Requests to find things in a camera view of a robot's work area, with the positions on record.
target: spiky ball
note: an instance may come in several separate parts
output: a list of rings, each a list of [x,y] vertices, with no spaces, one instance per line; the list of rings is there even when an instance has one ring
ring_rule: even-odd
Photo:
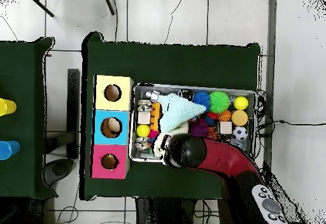
[[[229,96],[223,91],[215,91],[210,93],[209,101],[212,113],[223,113],[229,107]]]

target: white wall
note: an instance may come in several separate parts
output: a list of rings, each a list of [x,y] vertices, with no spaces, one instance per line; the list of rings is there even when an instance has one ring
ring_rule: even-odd
[[[308,11],[307,1],[277,0],[274,120],[326,123],[326,20],[315,20],[316,10]],[[326,218],[326,126],[277,123],[272,171],[308,220],[321,224]]]

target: yellow cup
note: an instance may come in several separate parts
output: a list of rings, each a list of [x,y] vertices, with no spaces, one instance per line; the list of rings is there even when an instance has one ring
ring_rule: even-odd
[[[16,109],[17,105],[13,101],[0,98],[0,116],[12,114]]]

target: green table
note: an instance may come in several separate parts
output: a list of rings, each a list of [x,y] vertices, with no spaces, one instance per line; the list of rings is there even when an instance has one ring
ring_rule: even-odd
[[[80,197],[142,196],[212,199],[221,197],[214,174],[131,162],[124,180],[89,178],[93,76],[129,76],[148,82],[256,90],[258,44],[238,46],[149,45],[103,42],[98,32],[83,41]]]
[[[33,43],[0,42],[0,97],[16,102],[14,114],[0,117],[0,140],[16,140],[21,150],[0,160],[0,196],[55,197],[42,179],[45,154],[43,61],[52,38]]]

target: soccer ball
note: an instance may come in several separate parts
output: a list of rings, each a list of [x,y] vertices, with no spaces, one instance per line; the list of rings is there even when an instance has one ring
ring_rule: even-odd
[[[248,137],[248,131],[244,127],[236,127],[232,135],[235,140],[244,141]]]

